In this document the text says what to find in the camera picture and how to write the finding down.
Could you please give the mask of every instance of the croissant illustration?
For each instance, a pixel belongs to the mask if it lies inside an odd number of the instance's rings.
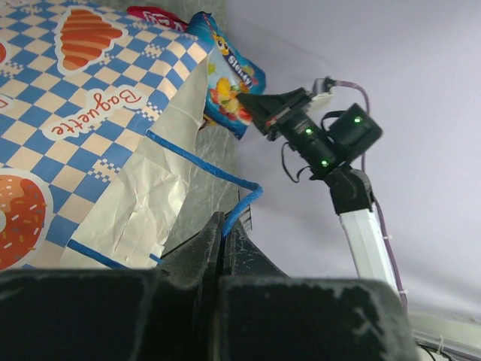
[[[98,59],[112,40],[122,37],[120,29],[84,9],[72,9],[61,30],[63,67],[78,70]]]

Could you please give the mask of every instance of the white wall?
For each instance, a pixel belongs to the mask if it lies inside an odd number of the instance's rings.
[[[231,39],[266,70],[268,93],[326,75],[368,90],[384,129],[368,175],[410,307],[481,317],[481,2],[229,0],[228,14]],[[336,94],[336,110],[362,101]],[[327,187],[291,183],[281,145],[253,126],[239,143],[242,175],[265,189],[252,239],[292,276],[354,276]],[[297,155],[288,163],[305,165]]]

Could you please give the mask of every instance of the purple cable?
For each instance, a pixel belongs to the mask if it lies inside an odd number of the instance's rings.
[[[361,92],[366,103],[366,113],[369,114],[371,112],[371,104],[369,102],[368,92],[366,92],[366,90],[362,86],[356,83],[353,83],[352,81],[343,81],[343,80],[336,80],[335,86],[356,89],[359,92]],[[366,153],[363,153],[361,155],[361,170],[363,172],[366,172]],[[381,204],[377,201],[375,197],[374,197],[374,204],[376,205],[376,208],[377,208],[377,216],[379,217],[381,234],[383,235],[384,246],[386,247],[388,257],[389,257],[389,262],[391,263],[392,273],[394,273],[396,287],[398,288],[398,292],[401,298],[401,303],[403,305],[403,308],[405,311],[407,311],[407,296],[403,288],[403,283],[401,281],[401,275],[399,273],[398,264],[396,263],[394,252],[392,251],[391,242],[389,242],[389,234],[386,227],[386,221],[384,220],[383,209],[381,208]]]

